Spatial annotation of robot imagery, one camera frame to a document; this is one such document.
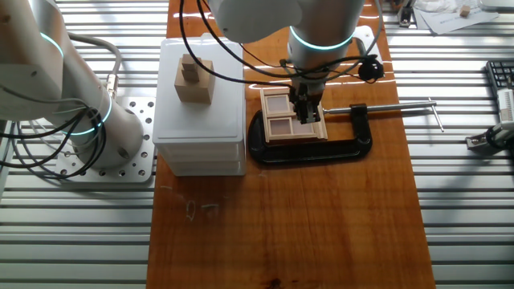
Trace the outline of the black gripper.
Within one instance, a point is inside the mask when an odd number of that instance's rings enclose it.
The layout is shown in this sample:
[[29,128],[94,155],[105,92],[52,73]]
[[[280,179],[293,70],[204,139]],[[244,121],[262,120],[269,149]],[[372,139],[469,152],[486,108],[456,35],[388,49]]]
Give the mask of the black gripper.
[[314,103],[319,103],[322,95],[322,83],[300,82],[292,85],[288,99],[291,103],[294,103],[296,118],[300,120],[301,124],[311,124],[320,121],[320,113]]

